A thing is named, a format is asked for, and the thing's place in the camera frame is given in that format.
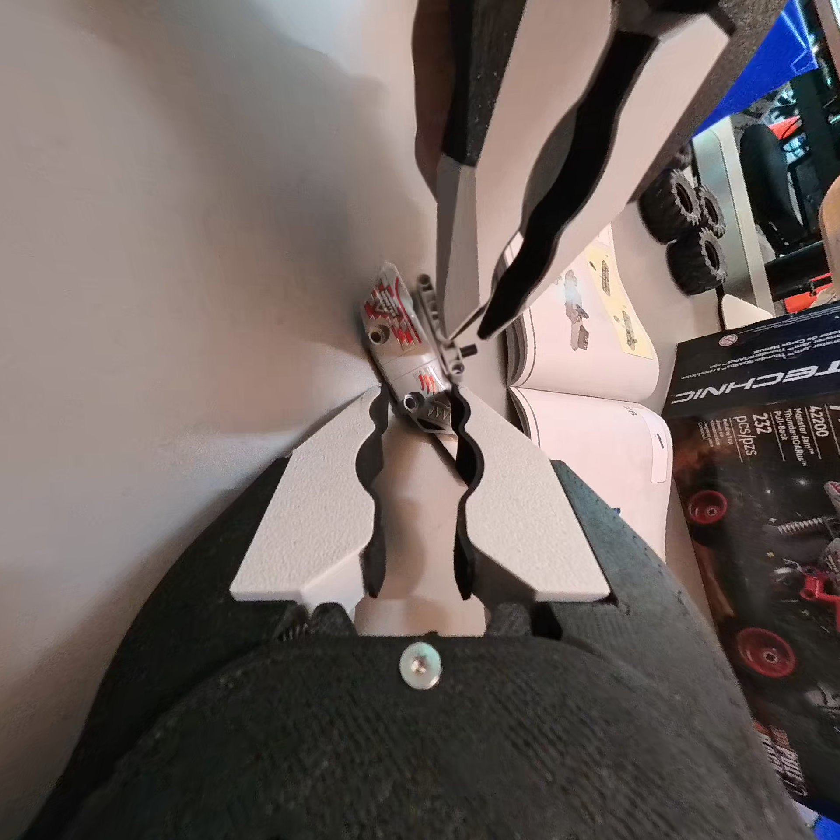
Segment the black toy set box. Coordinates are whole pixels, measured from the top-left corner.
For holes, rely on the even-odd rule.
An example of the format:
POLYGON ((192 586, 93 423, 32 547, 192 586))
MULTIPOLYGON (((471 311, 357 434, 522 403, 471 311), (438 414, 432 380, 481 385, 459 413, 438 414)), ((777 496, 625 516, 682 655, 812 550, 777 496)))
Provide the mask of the black toy set box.
POLYGON ((838 821, 838 304, 680 343, 662 415, 759 740, 787 791, 838 821))

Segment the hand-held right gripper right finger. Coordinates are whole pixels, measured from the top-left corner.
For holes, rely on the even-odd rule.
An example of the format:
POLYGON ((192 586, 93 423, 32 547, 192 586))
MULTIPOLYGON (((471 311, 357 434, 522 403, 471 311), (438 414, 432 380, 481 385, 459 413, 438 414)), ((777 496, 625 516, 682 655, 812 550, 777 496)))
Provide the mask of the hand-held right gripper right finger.
POLYGON ((553 463, 469 389, 450 393, 465 482, 454 572, 464 600, 598 602, 611 589, 553 463))

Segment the blue plastic bin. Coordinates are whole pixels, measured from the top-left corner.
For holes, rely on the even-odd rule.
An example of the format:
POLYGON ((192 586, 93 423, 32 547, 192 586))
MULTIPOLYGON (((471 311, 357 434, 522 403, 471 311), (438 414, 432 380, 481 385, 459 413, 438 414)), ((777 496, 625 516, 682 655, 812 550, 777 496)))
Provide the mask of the blue plastic bin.
POLYGON ((814 71, 826 107, 838 96, 838 2, 791 1, 738 78, 691 137, 728 119, 734 132, 788 119, 796 111, 793 80, 814 71))

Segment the black office chair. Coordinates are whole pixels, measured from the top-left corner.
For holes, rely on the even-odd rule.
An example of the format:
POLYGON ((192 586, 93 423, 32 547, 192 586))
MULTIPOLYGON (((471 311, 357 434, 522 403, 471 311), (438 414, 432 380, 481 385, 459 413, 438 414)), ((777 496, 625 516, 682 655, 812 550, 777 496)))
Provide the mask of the black office chair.
POLYGON ((786 256, 808 239, 791 199, 784 152, 769 127, 750 124, 739 147, 742 175, 753 220, 777 256, 786 256))

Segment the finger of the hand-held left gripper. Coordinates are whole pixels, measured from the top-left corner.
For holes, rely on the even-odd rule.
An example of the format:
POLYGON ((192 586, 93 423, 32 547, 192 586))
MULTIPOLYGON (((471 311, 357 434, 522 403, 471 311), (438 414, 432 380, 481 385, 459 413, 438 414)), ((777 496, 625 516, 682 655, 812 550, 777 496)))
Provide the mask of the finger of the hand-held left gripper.
POLYGON ((619 14, 573 105, 559 171, 527 214, 519 251, 482 312, 479 339, 506 328, 548 284, 550 270, 579 255, 633 200, 731 31, 719 12, 619 14))
MULTIPOLYGON (((529 2, 537 6, 521 21, 523 43, 513 48, 478 162, 462 163, 445 153, 445 133, 441 143, 435 282, 442 330, 449 339, 487 303, 502 251, 522 225, 532 169, 587 89, 615 30, 613 2, 529 2)), ((454 60, 451 30, 449 22, 454 60)), ((444 131, 454 86, 455 67, 444 131)))

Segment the grey toy brick assembly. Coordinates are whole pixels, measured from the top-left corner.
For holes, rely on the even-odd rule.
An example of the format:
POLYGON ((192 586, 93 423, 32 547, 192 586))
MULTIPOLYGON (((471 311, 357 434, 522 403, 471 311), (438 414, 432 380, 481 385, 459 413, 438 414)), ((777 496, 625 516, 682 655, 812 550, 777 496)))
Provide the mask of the grey toy brick assembly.
POLYGON ((366 341, 395 410, 420 431, 432 435, 453 455, 457 439, 450 396, 453 386, 464 380, 466 360, 476 355, 478 349, 474 343, 459 345, 444 336, 434 285, 428 276, 420 276, 414 290, 406 286, 428 341, 428 350, 422 355, 394 357, 373 350, 366 341))

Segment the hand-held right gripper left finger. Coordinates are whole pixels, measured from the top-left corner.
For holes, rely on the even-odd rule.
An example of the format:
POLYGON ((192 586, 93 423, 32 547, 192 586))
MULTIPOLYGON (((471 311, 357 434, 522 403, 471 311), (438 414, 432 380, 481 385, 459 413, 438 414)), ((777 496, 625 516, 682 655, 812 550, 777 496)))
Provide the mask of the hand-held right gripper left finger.
POLYGON ((237 601, 360 601, 385 579, 375 482, 384 465, 389 400, 360 395, 287 459, 230 585, 237 601))

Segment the white instruction booklet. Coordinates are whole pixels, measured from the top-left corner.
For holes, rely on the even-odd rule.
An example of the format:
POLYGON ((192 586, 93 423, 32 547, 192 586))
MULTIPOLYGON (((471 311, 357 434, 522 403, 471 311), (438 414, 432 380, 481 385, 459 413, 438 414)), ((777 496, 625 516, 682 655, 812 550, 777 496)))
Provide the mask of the white instruction booklet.
POLYGON ((671 437, 644 402, 659 362, 606 226, 506 330, 508 388, 524 433, 625 518, 666 507, 671 437))

